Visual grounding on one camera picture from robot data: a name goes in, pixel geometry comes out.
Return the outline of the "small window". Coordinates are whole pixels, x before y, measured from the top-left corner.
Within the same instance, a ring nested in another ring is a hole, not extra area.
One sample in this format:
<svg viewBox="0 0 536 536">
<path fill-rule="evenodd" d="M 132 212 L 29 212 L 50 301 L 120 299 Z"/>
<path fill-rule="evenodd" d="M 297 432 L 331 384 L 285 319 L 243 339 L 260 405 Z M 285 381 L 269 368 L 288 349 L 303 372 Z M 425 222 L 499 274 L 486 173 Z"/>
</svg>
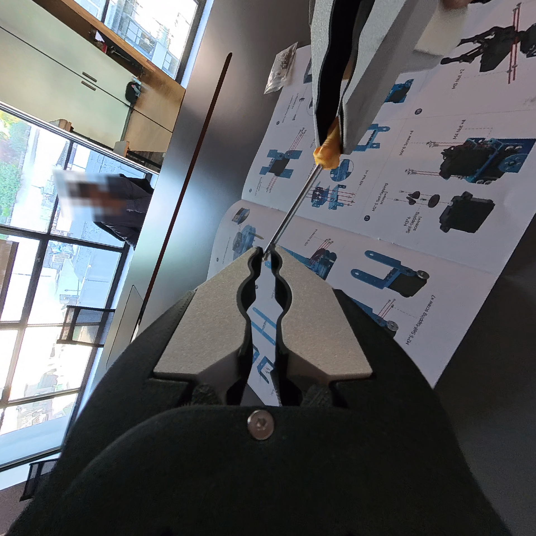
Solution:
<svg viewBox="0 0 536 536">
<path fill-rule="evenodd" d="M 206 1 L 77 1 L 175 81 L 188 62 Z"/>
</svg>

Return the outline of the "grey laptop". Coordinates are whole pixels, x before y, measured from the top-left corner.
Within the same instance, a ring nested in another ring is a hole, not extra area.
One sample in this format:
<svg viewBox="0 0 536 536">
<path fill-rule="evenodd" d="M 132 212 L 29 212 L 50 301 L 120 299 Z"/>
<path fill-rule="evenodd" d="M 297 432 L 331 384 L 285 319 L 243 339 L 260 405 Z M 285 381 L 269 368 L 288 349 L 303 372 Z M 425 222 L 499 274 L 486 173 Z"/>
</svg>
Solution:
<svg viewBox="0 0 536 536">
<path fill-rule="evenodd" d="M 113 362 L 123 353 L 130 345 L 137 330 L 138 319 L 142 311 L 143 298 L 140 296 L 136 287 L 132 285 L 126 305 L 121 317 L 111 352 L 106 363 L 108 369 Z"/>
</svg>

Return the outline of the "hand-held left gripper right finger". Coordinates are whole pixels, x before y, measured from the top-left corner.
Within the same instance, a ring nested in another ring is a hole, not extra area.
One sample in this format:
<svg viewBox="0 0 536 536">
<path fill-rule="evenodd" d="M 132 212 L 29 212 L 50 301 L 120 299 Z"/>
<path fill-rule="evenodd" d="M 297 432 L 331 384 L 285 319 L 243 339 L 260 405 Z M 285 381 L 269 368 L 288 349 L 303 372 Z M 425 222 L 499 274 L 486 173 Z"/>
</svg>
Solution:
<svg viewBox="0 0 536 536">
<path fill-rule="evenodd" d="M 368 379 L 372 368 L 333 288 L 283 248 L 271 251 L 276 324 L 272 375 L 283 406 L 298 406 L 312 386 Z"/>
</svg>

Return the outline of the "orange handle screwdriver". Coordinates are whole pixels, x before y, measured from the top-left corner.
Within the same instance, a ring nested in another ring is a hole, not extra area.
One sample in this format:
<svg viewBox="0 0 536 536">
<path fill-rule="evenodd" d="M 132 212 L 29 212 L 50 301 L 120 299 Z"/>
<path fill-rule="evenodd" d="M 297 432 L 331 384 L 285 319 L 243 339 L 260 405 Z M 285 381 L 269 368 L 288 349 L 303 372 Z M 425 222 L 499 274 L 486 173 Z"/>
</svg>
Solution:
<svg viewBox="0 0 536 536">
<path fill-rule="evenodd" d="M 322 145 L 318 146 L 314 151 L 315 167 L 308 176 L 304 186 L 299 192 L 297 198 L 294 200 L 289 211 L 285 215 L 281 224 L 278 226 L 276 232 L 272 236 L 267 249 L 271 250 L 271 253 L 275 250 L 277 243 L 280 241 L 283 233 L 287 229 L 291 222 L 291 219 L 295 216 L 302 202 L 306 198 L 308 192 L 314 181 L 324 169 L 332 169 L 339 164 L 339 158 L 342 154 L 341 141 L 340 141 L 340 125 L 339 117 L 336 117 L 328 129 L 327 137 Z"/>
</svg>

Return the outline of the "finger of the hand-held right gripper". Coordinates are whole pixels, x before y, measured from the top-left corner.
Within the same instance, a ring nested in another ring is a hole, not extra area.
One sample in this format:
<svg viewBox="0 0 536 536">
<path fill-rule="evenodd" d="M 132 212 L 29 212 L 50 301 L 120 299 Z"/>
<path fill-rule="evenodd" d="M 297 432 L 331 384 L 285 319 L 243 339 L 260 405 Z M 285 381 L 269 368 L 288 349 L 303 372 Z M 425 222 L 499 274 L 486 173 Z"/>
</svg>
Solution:
<svg viewBox="0 0 536 536">
<path fill-rule="evenodd" d="M 461 1 L 376 1 L 340 101 L 343 152 L 354 150 L 398 76 L 431 69 L 461 38 Z"/>
<path fill-rule="evenodd" d="M 340 88 L 353 54 L 365 1 L 311 1 L 312 94 L 316 144 L 322 145 L 340 108 Z"/>
</svg>

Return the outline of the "large black-framed window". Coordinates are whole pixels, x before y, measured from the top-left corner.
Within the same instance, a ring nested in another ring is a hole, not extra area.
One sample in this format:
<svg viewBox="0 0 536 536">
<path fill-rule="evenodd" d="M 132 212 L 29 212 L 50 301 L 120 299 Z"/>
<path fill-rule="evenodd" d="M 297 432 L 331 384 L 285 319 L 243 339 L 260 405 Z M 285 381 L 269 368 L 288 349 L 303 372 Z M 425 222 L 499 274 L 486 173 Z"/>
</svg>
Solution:
<svg viewBox="0 0 536 536">
<path fill-rule="evenodd" d="M 1 472 L 58 454 L 102 347 L 57 344 L 69 305 L 113 309 L 132 251 L 61 212 L 56 171 L 158 174 L 1 103 Z"/>
</svg>

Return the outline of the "white cabinet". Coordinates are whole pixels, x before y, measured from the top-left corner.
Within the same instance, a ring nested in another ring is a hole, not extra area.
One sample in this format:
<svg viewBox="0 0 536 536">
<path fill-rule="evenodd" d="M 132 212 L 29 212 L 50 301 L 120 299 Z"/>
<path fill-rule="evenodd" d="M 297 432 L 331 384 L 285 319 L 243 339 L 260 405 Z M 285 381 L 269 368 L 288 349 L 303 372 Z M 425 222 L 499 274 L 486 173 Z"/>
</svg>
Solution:
<svg viewBox="0 0 536 536">
<path fill-rule="evenodd" d="M 131 73 L 33 1 L 1 1 L 1 101 L 113 147 Z"/>
</svg>

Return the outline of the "small bag of screws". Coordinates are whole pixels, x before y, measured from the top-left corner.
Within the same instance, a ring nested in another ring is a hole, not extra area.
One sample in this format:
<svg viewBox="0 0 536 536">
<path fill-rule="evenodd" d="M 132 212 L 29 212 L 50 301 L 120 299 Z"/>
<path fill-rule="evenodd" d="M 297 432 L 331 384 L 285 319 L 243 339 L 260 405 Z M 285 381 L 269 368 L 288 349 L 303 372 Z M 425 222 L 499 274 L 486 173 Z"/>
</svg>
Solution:
<svg viewBox="0 0 536 536">
<path fill-rule="evenodd" d="M 296 42 L 276 55 L 265 86 L 264 94 L 276 92 L 284 87 L 291 70 L 297 46 L 298 43 Z"/>
</svg>

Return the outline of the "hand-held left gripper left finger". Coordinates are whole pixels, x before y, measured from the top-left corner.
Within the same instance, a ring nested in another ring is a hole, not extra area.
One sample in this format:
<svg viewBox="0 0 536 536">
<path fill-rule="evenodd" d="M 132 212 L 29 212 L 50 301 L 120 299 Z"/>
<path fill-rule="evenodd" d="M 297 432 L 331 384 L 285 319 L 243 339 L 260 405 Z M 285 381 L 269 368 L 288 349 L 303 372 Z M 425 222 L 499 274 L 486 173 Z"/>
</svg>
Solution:
<svg viewBox="0 0 536 536">
<path fill-rule="evenodd" d="M 256 298 L 263 251 L 252 247 L 197 287 L 154 369 L 158 379 L 210 385 L 238 405 L 252 366 L 248 308 Z"/>
</svg>

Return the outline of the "black mesh chair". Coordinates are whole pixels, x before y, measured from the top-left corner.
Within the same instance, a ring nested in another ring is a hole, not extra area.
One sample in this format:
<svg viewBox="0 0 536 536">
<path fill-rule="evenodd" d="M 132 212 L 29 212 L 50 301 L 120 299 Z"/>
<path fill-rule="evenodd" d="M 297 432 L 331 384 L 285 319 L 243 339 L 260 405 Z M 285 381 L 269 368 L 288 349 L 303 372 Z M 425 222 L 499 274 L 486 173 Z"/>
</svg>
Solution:
<svg viewBox="0 0 536 536">
<path fill-rule="evenodd" d="M 40 486 L 48 478 L 49 473 L 54 469 L 58 458 L 45 459 L 30 463 L 28 477 L 25 482 L 20 502 L 32 499 Z"/>
<path fill-rule="evenodd" d="M 67 306 L 57 344 L 103 347 L 114 313 L 114 309 Z"/>
</svg>

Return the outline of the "wooden shelf unit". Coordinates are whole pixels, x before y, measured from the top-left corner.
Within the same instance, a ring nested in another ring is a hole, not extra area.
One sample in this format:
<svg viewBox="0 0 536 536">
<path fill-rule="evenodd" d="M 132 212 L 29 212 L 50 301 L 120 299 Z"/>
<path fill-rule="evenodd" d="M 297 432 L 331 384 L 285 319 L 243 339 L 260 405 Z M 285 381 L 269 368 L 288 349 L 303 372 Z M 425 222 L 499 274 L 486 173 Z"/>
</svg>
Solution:
<svg viewBox="0 0 536 536">
<path fill-rule="evenodd" d="M 168 149 L 185 90 L 77 1 L 34 1 L 48 13 L 124 67 L 142 89 L 134 107 L 129 105 L 123 139 L 130 152 L 161 163 Z"/>
</svg>

